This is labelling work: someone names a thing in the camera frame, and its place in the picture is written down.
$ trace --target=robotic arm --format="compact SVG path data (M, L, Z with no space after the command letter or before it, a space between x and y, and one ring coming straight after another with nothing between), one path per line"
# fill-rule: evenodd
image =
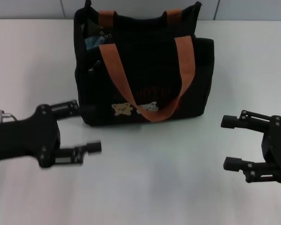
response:
M265 116L243 110L239 119L224 116L222 128L246 128L263 133L261 143L265 163L243 161L241 158L226 157L224 169L238 172L242 170L246 181L281 183L281 116Z
M101 152L101 143L88 143L73 148L60 148L60 134L57 120L79 116L77 102L57 105L39 105L35 113L25 120L0 110L0 160L31 156L39 166L82 165L84 154ZM11 117L15 121L3 122Z

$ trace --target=orange strap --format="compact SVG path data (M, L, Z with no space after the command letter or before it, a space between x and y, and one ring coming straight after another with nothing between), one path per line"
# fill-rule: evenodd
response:
M168 26L181 22L181 18L182 18L182 10L181 9L179 9L179 8L178 9L172 9L172 10L165 11L165 13L167 14L167 24L168 24Z
M179 69L182 80L181 91L176 99L174 99L168 106L159 111L148 111L139 107L132 95L132 92L127 81L124 68L118 54L115 44L100 45L101 55L105 62L109 76L113 83L121 93L121 95L139 112L150 121L162 121L169 118L175 111L180 97L185 93L191 85L195 76L195 58L193 52L192 38L190 36L175 38Z
M182 10L173 9L165 11L167 14L167 23L168 25L173 25L181 22ZM113 17L117 15L116 11L100 11L99 12L99 25L102 27L113 27Z

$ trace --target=teddy bear embroidery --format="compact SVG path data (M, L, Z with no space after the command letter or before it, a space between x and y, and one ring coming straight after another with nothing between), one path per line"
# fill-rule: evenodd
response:
M158 111L158 107L156 106L157 102L151 102L149 104L139 105L139 107L146 109L148 111Z
M120 114L124 114L124 115L130 116L131 115L131 110L133 109L130 106L130 103L128 103L128 102L122 103L122 104L112 104L111 106L114 109L114 111L115 111L114 114L116 116L119 116Z

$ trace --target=white table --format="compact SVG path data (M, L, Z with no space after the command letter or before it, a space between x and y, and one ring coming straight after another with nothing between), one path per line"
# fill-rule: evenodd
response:
M63 146L100 139L82 167L0 162L0 225L281 225L281 184L247 184L226 156L263 162L262 134L220 128L242 109L281 115L281 22L199 21L215 42L203 116L91 128L59 122ZM73 21L0 20L0 109L77 99Z

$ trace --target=black bag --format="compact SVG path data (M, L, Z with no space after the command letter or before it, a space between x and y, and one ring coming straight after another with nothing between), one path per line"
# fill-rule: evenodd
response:
M214 42L194 35L201 3L137 20L96 12L74 16L75 78L81 115L91 126L203 114Z

